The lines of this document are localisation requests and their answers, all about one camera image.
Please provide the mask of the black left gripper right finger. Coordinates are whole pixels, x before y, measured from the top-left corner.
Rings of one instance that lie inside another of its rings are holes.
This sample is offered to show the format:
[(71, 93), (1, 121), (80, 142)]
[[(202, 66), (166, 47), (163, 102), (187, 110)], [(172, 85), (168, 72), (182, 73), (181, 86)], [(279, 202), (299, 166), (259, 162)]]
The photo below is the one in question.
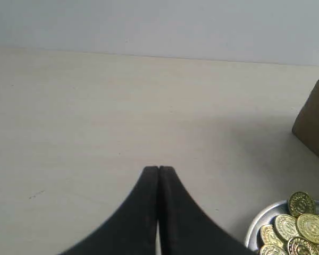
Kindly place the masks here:
[(252, 254), (196, 204), (175, 169), (159, 168), (158, 224), (162, 254)]

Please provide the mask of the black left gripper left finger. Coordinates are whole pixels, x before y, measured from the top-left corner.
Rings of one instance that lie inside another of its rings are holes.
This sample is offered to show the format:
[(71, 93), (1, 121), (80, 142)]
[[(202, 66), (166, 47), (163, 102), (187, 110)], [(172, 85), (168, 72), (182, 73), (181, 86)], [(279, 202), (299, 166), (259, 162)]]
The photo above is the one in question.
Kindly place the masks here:
[(62, 254), (155, 254), (158, 177), (157, 166), (145, 167), (114, 214)]

